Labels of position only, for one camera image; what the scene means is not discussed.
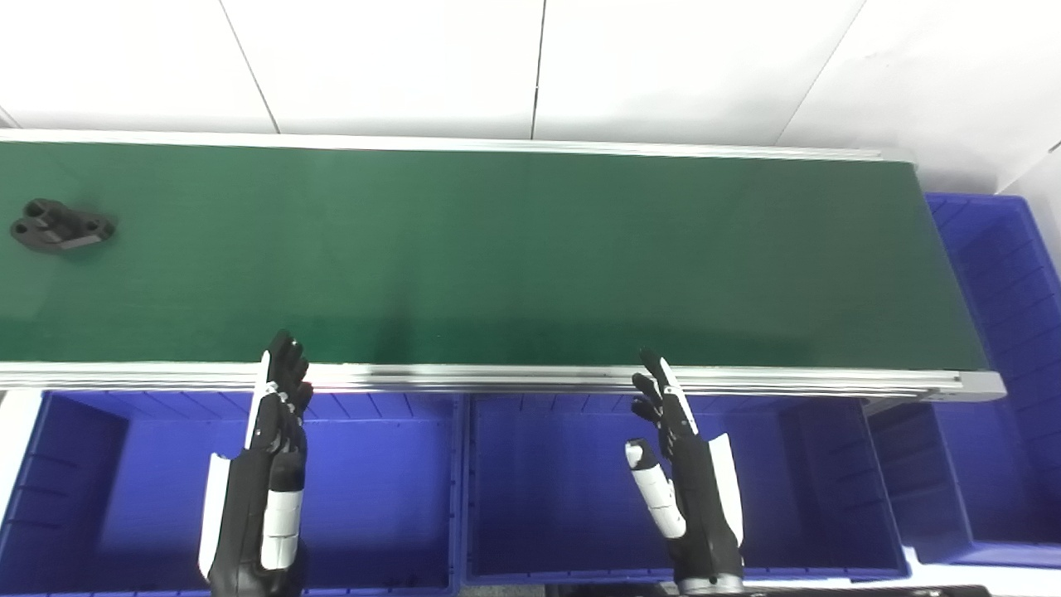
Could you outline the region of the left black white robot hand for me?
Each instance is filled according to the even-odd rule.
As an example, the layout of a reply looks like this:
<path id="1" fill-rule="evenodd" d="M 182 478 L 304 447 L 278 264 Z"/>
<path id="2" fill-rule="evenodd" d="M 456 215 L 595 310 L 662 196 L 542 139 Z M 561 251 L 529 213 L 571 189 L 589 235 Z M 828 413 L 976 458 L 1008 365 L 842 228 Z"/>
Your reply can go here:
<path id="1" fill-rule="evenodd" d="M 255 373 L 242 450 L 210 457 L 197 563 L 212 596 L 303 592 L 307 370 L 303 345 L 280 330 Z"/>

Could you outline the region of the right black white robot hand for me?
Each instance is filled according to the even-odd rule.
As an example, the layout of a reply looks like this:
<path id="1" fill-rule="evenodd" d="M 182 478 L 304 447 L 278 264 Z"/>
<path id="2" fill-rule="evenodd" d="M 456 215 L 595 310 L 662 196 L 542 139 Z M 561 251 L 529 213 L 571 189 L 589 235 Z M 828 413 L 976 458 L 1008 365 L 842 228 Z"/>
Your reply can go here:
<path id="1" fill-rule="evenodd" d="M 727 434 L 705 439 L 668 362 L 648 348 L 639 356 L 645 370 L 632 375 L 641 393 L 632 412 L 656 428 L 659 450 L 634 438 L 623 451 L 666 541 L 674 581 L 683 595 L 743 592 L 743 505 L 730 439 Z"/>

